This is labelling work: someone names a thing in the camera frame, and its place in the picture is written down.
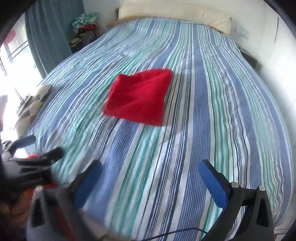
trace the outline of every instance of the mattress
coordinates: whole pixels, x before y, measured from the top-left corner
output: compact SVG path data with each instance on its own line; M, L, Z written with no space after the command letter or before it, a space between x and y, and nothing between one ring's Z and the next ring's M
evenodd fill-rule
M119 73L151 68L174 72L161 127L102 114ZM83 207L98 224L137 240L208 231L221 209L199 177L203 159L244 188L264 185L274 225L283 219L294 178L289 138L271 94L230 37L182 20L135 20L64 60L41 84L53 90L27 132L37 142L26 151L63 147L52 167L61 183L91 159L102 162ZM167 239L201 237L193 230Z

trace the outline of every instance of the folded towel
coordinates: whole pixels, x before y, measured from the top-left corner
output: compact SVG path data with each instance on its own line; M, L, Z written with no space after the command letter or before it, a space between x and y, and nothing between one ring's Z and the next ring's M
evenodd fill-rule
M112 84L103 113L117 118L161 126L164 98L171 83L170 69L119 74Z

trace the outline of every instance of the bed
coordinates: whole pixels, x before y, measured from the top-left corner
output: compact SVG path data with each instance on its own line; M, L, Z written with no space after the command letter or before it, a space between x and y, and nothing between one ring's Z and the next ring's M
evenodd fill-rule
M119 73L151 68L174 72L161 127L102 114ZM132 20L64 60L41 84L53 89L27 131L37 142L26 151L63 147L65 157L52 168L61 183L91 159L101 161L83 208L97 223L137 240L189 227L208 231L221 209L198 175L203 159L242 187L264 185L274 225L283 220L294 183L286 127L227 35L183 20ZM200 237L193 230L167 239Z

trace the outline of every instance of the blue curtain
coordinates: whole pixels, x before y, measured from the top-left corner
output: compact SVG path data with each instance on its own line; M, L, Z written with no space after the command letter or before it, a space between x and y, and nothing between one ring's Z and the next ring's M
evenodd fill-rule
M42 78L72 54L72 22L82 13L83 0L38 0L25 13L29 47Z

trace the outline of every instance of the pile of clothes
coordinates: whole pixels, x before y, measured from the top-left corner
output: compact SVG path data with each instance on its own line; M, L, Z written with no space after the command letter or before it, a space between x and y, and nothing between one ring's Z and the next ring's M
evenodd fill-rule
M95 41L101 35L96 19L97 15L84 13L72 23L75 36L80 38L84 45Z

